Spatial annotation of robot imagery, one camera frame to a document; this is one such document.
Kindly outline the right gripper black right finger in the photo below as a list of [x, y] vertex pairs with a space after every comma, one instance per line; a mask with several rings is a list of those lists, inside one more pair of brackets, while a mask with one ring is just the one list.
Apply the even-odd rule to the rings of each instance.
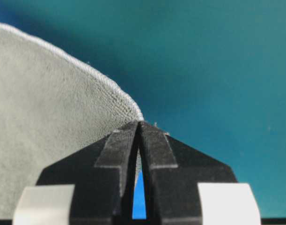
[[139, 150], [151, 225], [201, 225], [198, 183], [236, 183], [232, 169], [141, 121]]

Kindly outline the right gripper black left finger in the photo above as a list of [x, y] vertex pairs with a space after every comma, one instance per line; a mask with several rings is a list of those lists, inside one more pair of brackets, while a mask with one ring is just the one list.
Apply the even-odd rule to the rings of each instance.
[[74, 184], [71, 225], [128, 225], [132, 219], [137, 122], [46, 167], [37, 185]]

